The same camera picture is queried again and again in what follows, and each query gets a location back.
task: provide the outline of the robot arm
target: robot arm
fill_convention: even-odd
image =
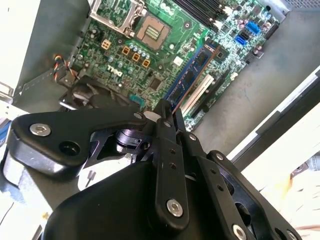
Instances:
[[[7,143],[0,189],[54,209],[43,240],[301,239],[225,155],[204,153],[165,100],[143,114],[120,106],[23,115]],[[79,192],[83,168],[127,153],[135,163]]]

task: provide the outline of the blue sata port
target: blue sata port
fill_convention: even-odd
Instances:
[[[253,21],[249,21],[245,27],[255,35],[258,35],[261,31],[260,27],[257,24],[255,24]]]
[[[219,53],[220,45],[207,40],[189,60],[185,68],[178,75],[164,99],[169,101],[173,112],[180,106],[192,86],[199,79],[207,65]]]
[[[247,44],[247,41],[242,36],[239,36],[239,35],[236,36],[234,40],[236,43],[240,44],[241,46],[244,46]]]

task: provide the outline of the cpu socket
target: cpu socket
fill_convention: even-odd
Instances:
[[[148,15],[136,35],[144,44],[158,50],[169,34],[170,28],[154,16]]]

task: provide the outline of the screw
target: screw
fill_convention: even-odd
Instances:
[[[182,213],[184,212],[180,203],[175,199],[169,199],[166,202],[166,208],[168,209],[169,213],[177,218],[181,217]]]
[[[297,237],[289,230],[286,231],[292,240],[298,240]]]
[[[237,224],[234,224],[234,225],[232,226],[232,230],[233,230],[234,235],[235,235],[239,240],[247,240],[246,233],[245,233],[245,231],[244,231],[240,226],[238,226]]]
[[[224,159],[224,157],[220,153],[217,153],[216,157],[221,161]]]
[[[142,119],[142,116],[141,116],[140,113],[138,113],[138,112],[135,112],[133,115],[134,115],[137,119]]]
[[[30,126],[30,132],[36,136],[46,137],[51,133],[51,129],[47,124],[35,123]]]
[[[193,141],[197,140],[196,136],[193,135],[193,134],[190,134],[189,137],[190,137]]]
[[[171,127],[171,124],[170,124],[168,121],[164,121],[163,123],[164,123],[164,125],[166,125],[168,128]]]

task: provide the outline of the green circuit board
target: green circuit board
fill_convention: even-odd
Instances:
[[[103,0],[97,13],[121,26],[130,5],[130,0]],[[229,73],[218,91],[210,96],[206,104],[210,108],[235,74],[246,66],[246,56],[266,41],[265,32],[261,31],[245,46],[235,42],[239,20],[255,21],[261,27],[267,21],[269,27],[277,22],[273,17],[264,19],[264,8],[254,0],[229,0],[226,5],[233,11],[218,31],[202,25],[171,0],[146,0],[146,11],[135,19],[134,35],[129,37],[92,19],[72,67],[139,103],[142,109],[152,110],[197,49],[210,38],[220,44],[223,54],[208,64],[192,89],[208,74],[217,79],[226,71]],[[187,130],[191,131],[204,114],[203,111],[193,117],[187,114],[184,117]]]

